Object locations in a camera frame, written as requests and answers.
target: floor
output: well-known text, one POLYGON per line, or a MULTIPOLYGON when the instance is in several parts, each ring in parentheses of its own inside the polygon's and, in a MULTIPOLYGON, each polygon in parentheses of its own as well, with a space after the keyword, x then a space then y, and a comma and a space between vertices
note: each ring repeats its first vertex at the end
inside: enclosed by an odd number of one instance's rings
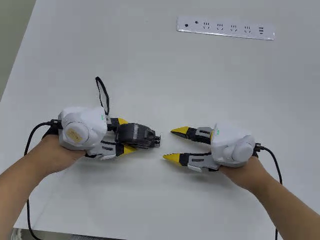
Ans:
MULTIPOLYGON (((25 34, 29 18, 36 0, 1 0, 0 1, 0 99, 15 62, 21 41, 25 34)), ((35 231, 45 240, 68 240, 70 235, 35 231)), ((23 240, 32 240, 28 231, 22 231, 23 240)))

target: yellow sticker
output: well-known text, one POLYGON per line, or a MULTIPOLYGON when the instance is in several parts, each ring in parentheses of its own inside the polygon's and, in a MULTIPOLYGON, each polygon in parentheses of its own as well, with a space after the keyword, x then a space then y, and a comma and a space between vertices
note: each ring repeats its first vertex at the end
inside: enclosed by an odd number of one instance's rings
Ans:
POLYGON ((76 144, 82 141, 82 137, 72 128, 69 128, 66 131, 66 134, 69 138, 71 138, 76 144))

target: yellow fingertip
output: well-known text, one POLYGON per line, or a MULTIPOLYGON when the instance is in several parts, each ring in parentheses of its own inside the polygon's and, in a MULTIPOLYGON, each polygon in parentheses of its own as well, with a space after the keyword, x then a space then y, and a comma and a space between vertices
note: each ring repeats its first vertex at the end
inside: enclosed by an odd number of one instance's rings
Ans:
POLYGON ((182 126, 171 130, 171 133, 181 133, 181 134, 187 134, 189 127, 188 126, 182 126))
POLYGON ((172 153, 172 154, 167 154, 167 155, 163 155, 163 158, 166 160, 169 160, 170 162, 173 162, 175 164, 179 164, 179 159, 180 159, 180 153, 172 153))
POLYGON ((124 120, 123 118, 118 118, 118 121, 119 121, 119 125, 122 125, 122 124, 127 124, 128 122, 126 120, 124 120))
POLYGON ((123 155, 133 153, 133 152, 135 152, 136 150, 137 150, 137 149, 135 149, 135 148, 132 147, 132 146, 123 146, 123 155))

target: table surface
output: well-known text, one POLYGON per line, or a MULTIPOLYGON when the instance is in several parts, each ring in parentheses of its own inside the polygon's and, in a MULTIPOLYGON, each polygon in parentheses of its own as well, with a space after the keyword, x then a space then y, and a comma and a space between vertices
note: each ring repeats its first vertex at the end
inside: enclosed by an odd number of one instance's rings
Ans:
MULTIPOLYGON (((98 106, 95 76, 111 116, 162 139, 160 148, 82 159, 47 177, 30 197, 33 228, 130 240, 272 239, 250 193, 219 172, 162 159, 208 151, 170 129, 221 121, 273 150, 284 185, 320 212, 318 9, 315 0, 38 0, 0 102, 0 171, 23 155, 39 122, 65 107, 98 106), (276 40, 177 32, 181 15, 271 23, 276 40)), ((272 158, 260 159, 277 178, 272 158)), ((25 209, 15 226, 27 227, 25 209)))

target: black cable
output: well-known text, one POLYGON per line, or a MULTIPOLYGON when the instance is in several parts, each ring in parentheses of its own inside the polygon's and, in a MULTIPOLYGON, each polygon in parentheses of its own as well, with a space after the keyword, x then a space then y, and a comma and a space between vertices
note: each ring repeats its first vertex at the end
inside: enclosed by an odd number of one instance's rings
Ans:
MULTIPOLYGON (((255 150, 256 152, 260 152, 260 150, 265 150, 265 151, 267 151, 267 152, 271 155, 271 157, 273 158, 275 167, 276 167, 276 171, 278 172, 279 183, 282 185, 282 175, 281 175, 281 172, 280 172, 280 168, 279 168, 278 161, 277 161, 276 156, 274 155, 274 153, 273 153, 269 148, 264 147, 264 146, 261 146, 260 143, 257 143, 257 144, 255 145, 254 150, 255 150)), ((277 228, 275 228, 274 239, 275 239, 275 240, 278 240, 278 229, 277 229, 277 228)))
POLYGON ((271 157, 273 158, 273 161, 274 161, 274 164, 275 164, 275 167, 276 167, 276 171, 278 172, 278 176, 279 176, 279 183, 281 183, 281 185, 282 185, 282 176, 281 176, 281 172, 280 172, 280 168, 279 168, 279 164, 278 164, 278 161, 276 159, 276 156, 274 155, 274 153, 269 148, 266 148, 265 146, 261 146, 261 150, 267 151, 271 155, 271 157))
MULTIPOLYGON (((32 131, 30 132, 30 135, 29 135, 29 138, 28 138, 28 141, 25 145, 25 150, 24 150, 24 156, 27 155, 28 153, 28 150, 29 150, 29 146, 30 146, 30 143, 31 143, 31 139, 33 137, 33 135, 35 134, 36 130, 42 126, 51 126, 53 124, 55 124, 56 120, 51 120, 51 121, 47 121, 47 122, 42 122, 40 124, 38 124, 37 126, 35 126, 32 131)), ((42 240, 41 238, 38 238, 34 232, 32 231, 32 228, 31 228, 31 221, 30 221, 30 201, 29 199, 26 201, 26 215, 27 215, 27 221, 28 221, 28 228, 29 228, 29 232, 31 234, 31 236, 36 239, 36 240, 42 240)))
POLYGON ((99 91, 99 100, 100 100, 101 107, 104 108, 105 115, 109 115, 109 110, 110 110, 110 108, 109 108, 109 95, 107 93, 107 89, 106 89, 106 87, 104 85, 104 82, 101 80, 100 77, 97 76, 95 78, 95 83, 96 83, 96 86, 97 86, 98 91, 99 91), (106 108, 105 108, 105 105, 102 103, 102 100, 101 100, 101 91, 100 91, 99 85, 101 86, 102 91, 103 91, 103 93, 105 95, 106 108))

